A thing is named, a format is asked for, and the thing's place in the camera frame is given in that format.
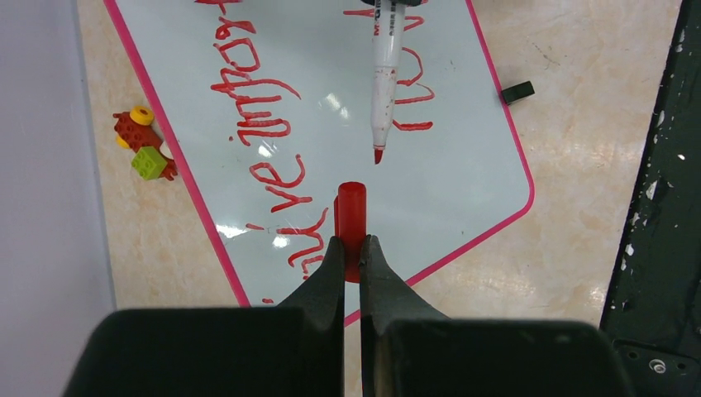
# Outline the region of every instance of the white wall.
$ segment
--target white wall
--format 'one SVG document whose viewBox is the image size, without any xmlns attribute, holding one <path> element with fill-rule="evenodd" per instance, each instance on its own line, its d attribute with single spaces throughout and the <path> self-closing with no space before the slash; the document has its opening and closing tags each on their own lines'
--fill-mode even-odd
<svg viewBox="0 0 701 397">
<path fill-rule="evenodd" d="M 0 2 L 2 397 L 60 395 L 114 308 L 77 20 Z"/>
</svg>

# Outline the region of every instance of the yellow toy wheel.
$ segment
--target yellow toy wheel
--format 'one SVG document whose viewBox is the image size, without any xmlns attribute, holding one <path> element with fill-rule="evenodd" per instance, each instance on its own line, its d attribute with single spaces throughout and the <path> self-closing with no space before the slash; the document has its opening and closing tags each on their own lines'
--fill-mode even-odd
<svg viewBox="0 0 701 397">
<path fill-rule="evenodd" d="M 154 115 L 151 109 L 144 108 L 143 106 L 135 106 L 131 112 L 129 112 L 129 117 L 136 124 L 148 127 L 154 120 Z"/>
<path fill-rule="evenodd" d="M 123 147 L 123 148 L 125 148 L 125 149 L 129 149 L 129 144 L 126 143 L 126 141 L 123 140 L 121 136 L 118 136 L 118 135 L 117 135 L 116 141 L 117 141 L 117 144 L 118 144 L 119 146 L 121 146 L 121 147 Z"/>
</svg>

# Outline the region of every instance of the marble floor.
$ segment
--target marble floor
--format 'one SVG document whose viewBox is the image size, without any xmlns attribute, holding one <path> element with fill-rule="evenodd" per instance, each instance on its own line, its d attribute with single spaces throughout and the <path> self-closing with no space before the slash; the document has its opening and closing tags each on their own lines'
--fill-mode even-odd
<svg viewBox="0 0 701 397">
<path fill-rule="evenodd" d="M 105 7 L 78 0 L 120 308 L 236 305 L 181 179 L 147 184 L 112 114 L 145 103 Z M 680 0 L 475 0 L 536 183 L 526 216 L 416 285 L 451 317 L 598 324 Z M 360 328 L 346 329 L 360 395 Z"/>
</svg>

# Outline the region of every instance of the red handwriting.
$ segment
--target red handwriting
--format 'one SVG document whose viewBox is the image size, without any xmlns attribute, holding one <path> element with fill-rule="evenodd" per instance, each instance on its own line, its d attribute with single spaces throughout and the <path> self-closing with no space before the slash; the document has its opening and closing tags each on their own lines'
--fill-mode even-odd
<svg viewBox="0 0 701 397">
<path fill-rule="evenodd" d="M 243 0 L 197 0 L 197 3 L 216 5 L 222 11 L 223 15 L 227 14 L 226 5 L 240 3 Z M 292 134 L 293 128 L 288 120 L 281 117 L 275 117 L 270 110 L 250 112 L 246 111 L 245 107 L 251 105 L 274 104 L 283 101 L 283 95 L 292 94 L 297 99 L 302 99 L 302 96 L 279 79 L 270 79 L 266 77 L 253 77 L 252 74 L 259 73 L 262 59 L 260 58 L 257 49 L 255 48 L 254 38 L 250 35 L 257 34 L 257 30 L 251 21 L 232 21 L 224 16 L 219 17 L 221 25 L 216 29 L 214 38 L 218 41 L 213 44 L 213 47 L 218 51 L 222 60 L 227 66 L 219 70 L 220 83 L 212 84 L 210 89 L 214 92 L 224 93 L 229 98 L 234 100 L 236 111 L 243 119 L 236 123 L 239 141 L 244 146 L 251 146 L 250 139 L 252 137 L 281 139 Z M 235 37 L 235 32 L 239 32 L 244 36 Z M 250 96 L 246 90 L 252 88 L 278 89 L 280 94 L 270 96 Z M 234 141 L 233 136 L 229 136 L 229 141 Z M 292 189 L 298 189 L 299 185 L 304 181 L 307 175 L 307 170 L 304 166 L 302 156 L 295 156 L 299 172 L 294 179 L 284 180 L 279 172 L 269 162 L 259 162 L 249 167 L 251 176 L 264 185 L 265 191 L 274 194 L 286 201 L 281 204 L 274 205 L 271 213 L 289 210 L 298 205 L 304 205 L 313 201 L 312 197 L 296 194 Z M 311 227 L 295 228 L 282 227 L 277 229 L 279 235 L 309 237 L 314 243 L 309 248 L 294 252 L 288 258 L 288 264 L 295 267 L 296 262 L 302 269 L 303 279 L 306 280 L 309 274 L 309 266 L 311 264 L 323 261 L 323 255 L 318 255 L 324 248 L 324 241 L 319 228 L 326 221 L 328 208 L 324 208 L 318 222 Z M 265 227 L 254 223 L 247 223 L 246 227 L 250 230 L 263 231 Z M 272 304 L 272 299 L 263 299 L 264 304 Z"/>
<path fill-rule="evenodd" d="M 343 14 L 347 16 L 353 16 L 353 17 L 369 17 L 372 18 L 374 17 L 375 10 L 374 9 L 367 9 L 367 10 L 351 10 L 351 11 L 344 11 Z M 407 21 L 411 21 L 411 23 L 407 24 L 404 27 L 404 31 L 411 31 L 414 28 L 420 27 L 421 25 L 424 24 L 425 20 L 422 17 L 419 16 L 407 16 L 406 17 Z M 375 35 L 377 36 L 378 33 L 378 27 L 375 26 Z M 433 92 L 433 90 L 430 87 L 427 87 L 426 85 L 418 83 L 418 81 L 423 77 L 423 62 L 421 61 L 421 56 L 414 50 L 403 47 L 402 50 L 408 54 L 410 54 L 418 64 L 418 69 L 419 72 L 416 76 L 414 76 L 411 79 L 405 79 L 405 80 L 399 80 L 397 82 L 397 85 L 402 85 L 404 87 L 412 87 L 414 84 L 416 84 L 419 87 L 424 88 L 428 94 L 421 96 L 421 97 L 414 97 L 414 98 L 404 98 L 404 99 L 397 99 L 394 104 L 395 105 L 409 105 L 412 103 L 420 103 L 420 102 L 428 102 L 431 101 L 436 97 L 436 94 Z M 433 127 L 433 122 L 398 122 L 397 120 L 393 121 L 394 126 L 403 132 L 410 132 L 410 131 L 427 131 L 430 130 Z"/>
</svg>

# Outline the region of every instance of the whiteboard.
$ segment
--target whiteboard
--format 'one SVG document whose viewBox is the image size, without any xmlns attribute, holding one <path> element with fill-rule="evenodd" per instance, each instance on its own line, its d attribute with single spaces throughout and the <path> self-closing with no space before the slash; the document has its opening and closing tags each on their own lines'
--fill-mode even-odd
<svg viewBox="0 0 701 397">
<path fill-rule="evenodd" d="M 408 10 L 380 165 L 361 1 L 106 4 L 241 305 L 276 304 L 316 269 L 342 182 L 367 185 L 368 232 L 409 284 L 532 205 L 471 2 Z M 347 322 L 358 308 L 347 285 Z"/>
</svg>

